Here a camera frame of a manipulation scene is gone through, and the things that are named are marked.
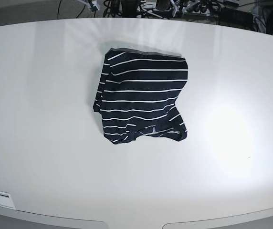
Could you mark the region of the navy white striped T-shirt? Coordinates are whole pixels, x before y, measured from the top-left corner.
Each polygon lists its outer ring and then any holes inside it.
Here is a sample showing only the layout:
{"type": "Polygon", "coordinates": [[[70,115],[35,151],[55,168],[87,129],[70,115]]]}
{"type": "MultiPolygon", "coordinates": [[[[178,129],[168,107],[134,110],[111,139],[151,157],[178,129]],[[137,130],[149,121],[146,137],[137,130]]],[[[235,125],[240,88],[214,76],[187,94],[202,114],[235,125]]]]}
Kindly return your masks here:
{"type": "Polygon", "coordinates": [[[176,100],[187,81],[188,64],[179,55],[110,49],[93,105],[104,137],[115,145],[140,136],[184,140],[187,129],[176,100]]]}

